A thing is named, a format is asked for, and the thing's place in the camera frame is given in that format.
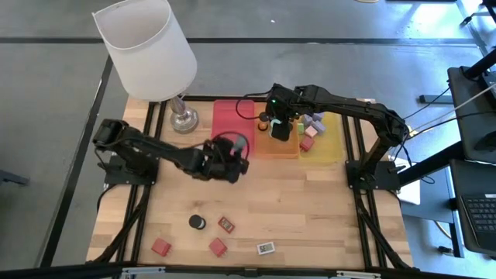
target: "wooden tabletop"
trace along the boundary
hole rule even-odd
[[[212,129],[213,102],[189,102],[200,115],[198,128],[180,135],[169,123],[167,107],[161,139],[176,146],[190,146],[208,139]],[[147,102],[128,100],[123,119],[142,129]],[[157,121],[154,114],[152,132]],[[350,129],[354,137],[353,121]],[[362,122],[367,149],[377,138],[373,127]],[[353,141],[356,158],[358,148]],[[197,181],[162,160],[146,214],[139,252],[142,264],[177,264],[224,267],[363,268],[353,193],[347,187],[344,160],[311,164],[298,159],[263,160],[250,156],[250,169],[235,184]],[[95,259],[122,226],[130,186],[117,186],[103,199],[88,250]],[[412,264],[398,200],[386,191],[375,191],[381,231],[407,263]],[[191,215],[206,219],[203,230],[188,225]],[[225,216],[236,228],[228,234],[217,224]],[[132,246],[134,231],[128,238]],[[166,257],[150,248],[157,237],[172,244]],[[219,237],[228,246],[218,258],[208,248]],[[257,244],[273,241],[276,252],[259,256]],[[369,232],[372,259],[377,265]],[[126,250],[126,259],[130,249]]]

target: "lamp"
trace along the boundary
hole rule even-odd
[[[198,125],[198,113],[177,96],[195,79],[195,55],[166,0],[126,0],[93,13],[125,90],[147,101],[170,99],[178,133]]]

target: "gray floor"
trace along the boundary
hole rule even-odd
[[[112,0],[0,2],[0,36],[97,36],[91,12]],[[473,2],[467,1],[471,12]],[[455,3],[351,0],[171,0],[188,37],[328,37],[469,39]],[[473,24],[489,44],[494,23]],[[317,44],[195,44],[198,74],[190,94],[242,95],[273,82],[318,84],[348,97],[376,98],[407,115],[421,94],[447,88],[446,69],[481,57],[474,45],[388,46]],[[37,265],[84,121],[105,63],[102,45],[0,44],[0,169],[29,176],[28,187],[0,187],[0,270]],[[112,72],[97,123],[118,118],[126,93]],[[412,126],[452,107],[435,106]],[[457,140],[456,123],[420,136],[410,148],[421,160]],[[103,173],[86,155],[54,264],[79,264],[95,222]],[[429,221],[406,217],[415,266],[422,270],[490,277],[496,262],[467,253],[439,255],[448,239]],[[176,277],[200,277],[175,275]]]

